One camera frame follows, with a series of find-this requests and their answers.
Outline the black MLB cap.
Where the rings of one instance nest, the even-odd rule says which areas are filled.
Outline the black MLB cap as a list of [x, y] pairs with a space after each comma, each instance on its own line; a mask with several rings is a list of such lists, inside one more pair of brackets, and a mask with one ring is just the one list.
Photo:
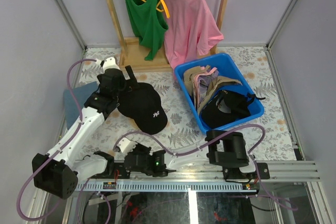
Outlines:
[[150, 135], [159, 133], [167, 125], [160, 95], [149, 83], [139, 82], [135, 88], [120, 93], [118, 111]]

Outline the beige corduroy cap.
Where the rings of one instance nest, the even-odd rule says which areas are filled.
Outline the beige corduroy cap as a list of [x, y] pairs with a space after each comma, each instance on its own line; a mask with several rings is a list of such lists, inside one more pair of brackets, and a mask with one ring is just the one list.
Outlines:
[[189, 95], [191, 95], [193, 91], [193, 75], [199, 74], [207, 71], [210, 68], [210, 65], [207, 66], [195, 66], [193, 68], [187, 69], [183, 74], [183, 81], [186, 87], [186, 90]]

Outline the beige sport cap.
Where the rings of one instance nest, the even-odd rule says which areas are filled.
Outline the beige sport cap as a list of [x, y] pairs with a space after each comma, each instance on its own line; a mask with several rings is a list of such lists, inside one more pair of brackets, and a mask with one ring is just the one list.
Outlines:
[[224, 77], [224, 76], [217, 76], [213, 78], [206, 90], [204, 89], [205, 86], [202, 84], [200, 86], [201, 91], [200, 91], [200, 101], [197, 105], [197, 114], [200, 115], [200, 112], [204, 108], [205, 105], [210, 101], [210, 99], [213, 97], [215, 92], [224, 86], [229, 86], [229, 85], [242, 85], [242, 83], [239, 80]]

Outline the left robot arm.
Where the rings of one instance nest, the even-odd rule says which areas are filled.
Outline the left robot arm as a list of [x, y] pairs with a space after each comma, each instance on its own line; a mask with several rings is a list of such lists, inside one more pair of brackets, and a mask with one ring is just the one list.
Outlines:
[[102, 68], [98, 89], [86, 100], [75, 123], [47, 154], [37, 154], [32, 160], [35, 187], [61, 199], [69, 198], [79, 182], [95, 175], [109, 179], [115, 172], [114, 158], [102, 151], [76, 160], [86, 140], [117, 108], [119, 94], [126, 88], [115, 63], [104, 61]]

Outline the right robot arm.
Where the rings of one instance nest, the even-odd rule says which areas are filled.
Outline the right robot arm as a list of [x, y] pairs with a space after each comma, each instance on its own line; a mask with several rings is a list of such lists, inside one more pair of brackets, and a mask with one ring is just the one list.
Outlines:
[[152, 177], [166, 177], [186, 166], [214, 165], [223, 169], [225, 180], [252, 180], [258, 166], [246, 151], [246, 142], [240, 132], [211, 130], [203, 142], [175, 150], [151, 152], [136, 141], [122, 138], [117, 144], [124, 155], [124, 167]]

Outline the wooden clothes rack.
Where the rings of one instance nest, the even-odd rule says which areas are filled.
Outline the wooden clothes rack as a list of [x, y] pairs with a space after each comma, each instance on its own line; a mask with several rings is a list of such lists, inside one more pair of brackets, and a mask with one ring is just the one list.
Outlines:
[[[217, 15], [217, 27], [220, 30], [223, 23], [225, 9], [228, 0], [220, 0], [219, 11]], [[157, 52], [153, 61], [145, 61], [144, 57], [148, 54], [149, 49], [139, 45], [137, 37], [124, 37], [119, 23], [118, 14], [113, 0], [106, 0], [107, 7], [112, 18], [116, 35], [121, 47], [119, 66], [124, 69], [126, 66], [131, 65], [135, 72], [169, 72], [172, 70], [168, 60], [166, 59], [164, 46]], [[212, 47], [206, 55], [197, 56], [204, 58], [206, 56], [219, 53], [217, 45]]]

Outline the folded blue cloth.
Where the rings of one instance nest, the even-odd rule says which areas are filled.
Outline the folded blue cloth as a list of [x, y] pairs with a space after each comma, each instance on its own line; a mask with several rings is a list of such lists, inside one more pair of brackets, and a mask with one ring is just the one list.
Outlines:
[[[86, 100], [98, 89], [96, 82], [74, 88], [73, 94], [77, 99], [80, 109], [83, 108]], [[64, 91], [65, 120], [67, 129], [70, 129], [79, 117], [79, 110], [69, 90]]]

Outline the pink cap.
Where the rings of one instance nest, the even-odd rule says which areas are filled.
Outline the pink cap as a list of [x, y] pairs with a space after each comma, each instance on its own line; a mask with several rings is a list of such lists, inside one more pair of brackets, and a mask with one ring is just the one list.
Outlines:
[[209, 68], [204, 72], [194, 74], [192, 77], [194, 105], [198, 106], [205, 98], [211, 81], [218, 75], [216, 67]]

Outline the purple cap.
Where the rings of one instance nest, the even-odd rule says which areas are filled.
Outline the purple cap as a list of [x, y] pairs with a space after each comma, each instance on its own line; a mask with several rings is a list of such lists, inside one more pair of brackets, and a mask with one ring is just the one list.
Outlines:
[[200, 90], [199, 92], [206, 93], [208, 89], [211, 89], [212, 81], [214, 81], [217, 77], [218, 77], [217, 73], [198, 77], [197, 81], [199, 83], [199, 90]]

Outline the green tank top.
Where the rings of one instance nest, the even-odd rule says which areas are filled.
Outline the green tank top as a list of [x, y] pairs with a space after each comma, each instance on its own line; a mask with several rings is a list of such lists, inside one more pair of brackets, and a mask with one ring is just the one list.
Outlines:
[[133, 33], [139, 44], [149, 49], [146, 61], [152, 61], [162, 47], [168, 30], [163, 14], [157, 10], [160, 0], [125, 0]]

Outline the pink t-shirt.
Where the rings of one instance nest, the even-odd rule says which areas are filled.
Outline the pink t-shirt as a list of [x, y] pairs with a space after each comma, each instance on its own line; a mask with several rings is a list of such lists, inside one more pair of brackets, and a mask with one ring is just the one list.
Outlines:
[[176, 66], [204, 56], [224, 39], [206, 0], [164, 0], [170, 18], [164, 34], [165, 55]]

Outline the blue plastic bin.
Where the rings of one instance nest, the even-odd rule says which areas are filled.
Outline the blue plastic bin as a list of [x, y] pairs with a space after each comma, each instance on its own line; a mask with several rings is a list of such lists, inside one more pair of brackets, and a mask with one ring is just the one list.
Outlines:
[[262, 99], [228, 54], [181, 64], [174, 73], [203, 133], [235, 127], [264, 113]]

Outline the black sport cap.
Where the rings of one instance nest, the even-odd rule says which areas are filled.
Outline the black sport cap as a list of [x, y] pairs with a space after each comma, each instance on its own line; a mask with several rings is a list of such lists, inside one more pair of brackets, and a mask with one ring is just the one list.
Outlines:
[[265, 99], [259, 98], [255, 94], [220, 90], [201, 109], [200, 117], [210, 129], [215, 129], [251, 116], [248, 107], [254, 101]]

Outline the aluminium mounting rail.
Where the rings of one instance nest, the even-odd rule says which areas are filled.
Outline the aluminium mounting rail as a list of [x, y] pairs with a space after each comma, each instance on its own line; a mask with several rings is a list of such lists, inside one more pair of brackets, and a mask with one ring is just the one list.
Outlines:
[[55, 196], [68, 198], [73, 192], [85, 191], [256, 191], [257, 183], [307, 183], [319, 182], [320, 176], [313, 161], [259, 162], [257, 170], [243, 174], [238, 168], [217, 166], [187, 167], [169, 173], [166, 177], [152, 177], [126, 170], [122, 162], [113, 165], [109, 175], [95, 175], [89, 182], [66, 175], [52, 183]]

